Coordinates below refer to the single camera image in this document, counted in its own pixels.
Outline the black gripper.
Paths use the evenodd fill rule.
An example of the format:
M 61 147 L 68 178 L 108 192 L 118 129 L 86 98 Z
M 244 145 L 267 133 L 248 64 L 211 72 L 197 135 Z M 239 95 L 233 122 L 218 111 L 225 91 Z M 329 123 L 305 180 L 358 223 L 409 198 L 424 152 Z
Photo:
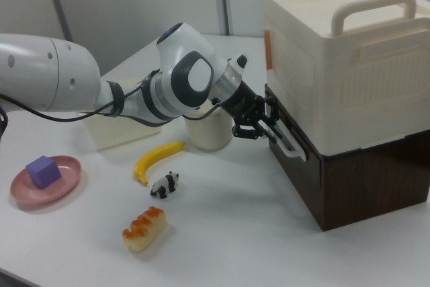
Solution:
M 273 136 L 257 123 L 263 120 L 266 124 L 276 124 L 279 120 L 279 108 L 274 95 L 263 99 L 241 81 L 233 95 L 221 103 L 221 108 L 233 119 L 234 137 L 256 140 L 265 136 L 273 140 Z

